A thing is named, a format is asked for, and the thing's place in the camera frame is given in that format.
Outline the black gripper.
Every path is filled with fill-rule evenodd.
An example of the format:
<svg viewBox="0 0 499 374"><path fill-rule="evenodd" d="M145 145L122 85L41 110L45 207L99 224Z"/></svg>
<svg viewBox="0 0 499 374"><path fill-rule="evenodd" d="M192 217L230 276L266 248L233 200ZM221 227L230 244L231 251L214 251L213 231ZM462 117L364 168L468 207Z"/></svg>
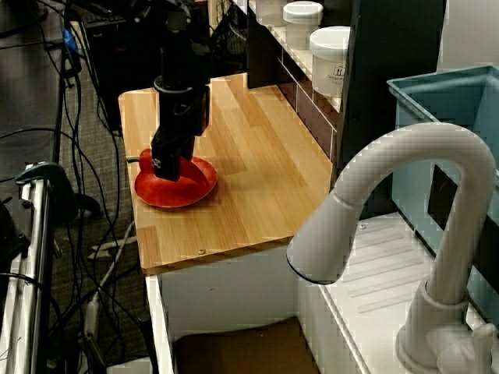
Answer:
<svg viewBox="0 0 499 374"><path fill-rule="evenodd" d="M159 109L151 142L151 166L156 177L176 182L180 178L180 157L192 160L195 136L201 136L208 127L211 90L206 84L173 88L161 76L154 80L154 89L159 95Z"/></svg>

